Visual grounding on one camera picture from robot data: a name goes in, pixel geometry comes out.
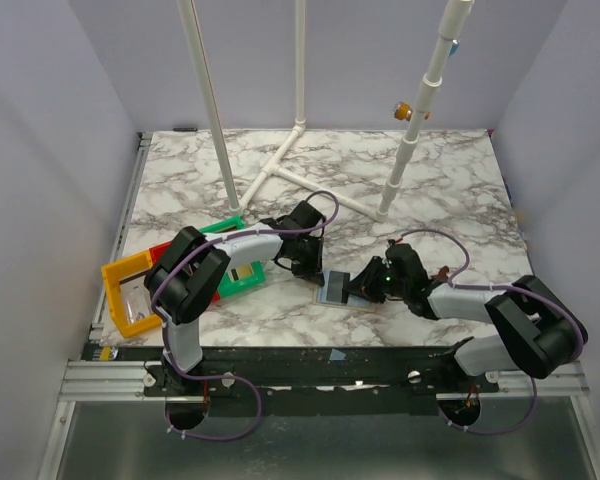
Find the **beige card holder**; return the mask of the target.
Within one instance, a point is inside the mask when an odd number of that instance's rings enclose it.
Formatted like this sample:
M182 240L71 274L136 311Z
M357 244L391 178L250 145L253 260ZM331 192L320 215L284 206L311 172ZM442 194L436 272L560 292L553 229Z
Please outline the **beige card holder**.
M375 306L369 301L345 291L351 279L349 272L325 270L323 275L324 284L314 290L314 304L362 312L375 310Z

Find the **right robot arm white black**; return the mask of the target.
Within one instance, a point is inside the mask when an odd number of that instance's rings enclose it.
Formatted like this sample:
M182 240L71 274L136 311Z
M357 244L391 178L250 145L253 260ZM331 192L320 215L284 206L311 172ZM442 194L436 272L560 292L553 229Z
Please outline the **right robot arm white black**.
M491 371L522 371L544 379L582 353L588 332L533 275L497 287L451 285L448 270L430 276L407 243L392 242L374 256L344 290L370 303L396 299L418 317L464 319L491 324L495 335L469 338L444 354L440 379L460 392Z

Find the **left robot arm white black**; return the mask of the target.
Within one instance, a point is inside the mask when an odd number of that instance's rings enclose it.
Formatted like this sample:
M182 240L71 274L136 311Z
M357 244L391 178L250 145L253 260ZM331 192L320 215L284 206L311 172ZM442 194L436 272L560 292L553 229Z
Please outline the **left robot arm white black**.
M144 279L151 308L162 321L163 356L171 364L167 382L177 393L189 395L201 385L199 317L225 274L287 260L294 277L322 286L325 222L326 216L303 200L290 214L245 229L205 234L189 226L178 232Z

